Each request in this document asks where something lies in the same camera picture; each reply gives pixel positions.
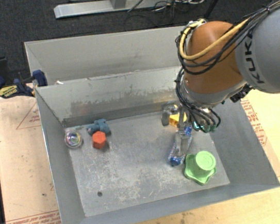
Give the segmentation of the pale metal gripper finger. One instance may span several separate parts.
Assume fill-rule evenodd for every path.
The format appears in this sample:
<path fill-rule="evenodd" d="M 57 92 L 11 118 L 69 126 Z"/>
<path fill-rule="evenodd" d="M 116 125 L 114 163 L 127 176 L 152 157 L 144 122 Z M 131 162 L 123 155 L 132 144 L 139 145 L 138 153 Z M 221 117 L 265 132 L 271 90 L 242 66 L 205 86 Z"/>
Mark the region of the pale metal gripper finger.
<path fill-rule="evenodd" d="M 184 131 L 184 141 L 185 141 L 185 144 L 186 144 L 186 153 L 189 151 L 190 149 L 190 145 L 191 145 L 191 142 L 192 142 L 192 139 L 193 139 L 193 136 L 192 136 L 192 128 L 191 127 L 186 127 L 185 128 L 185 131 Z"/>
<path fill-rule="evenodd" d="M 176 151 L 177 155 L 185 155 L 184 147 L 183 147 L 183 137 L 180 132 L 177 132 L 175 135 L 175 142 L 176 142 Z"/>

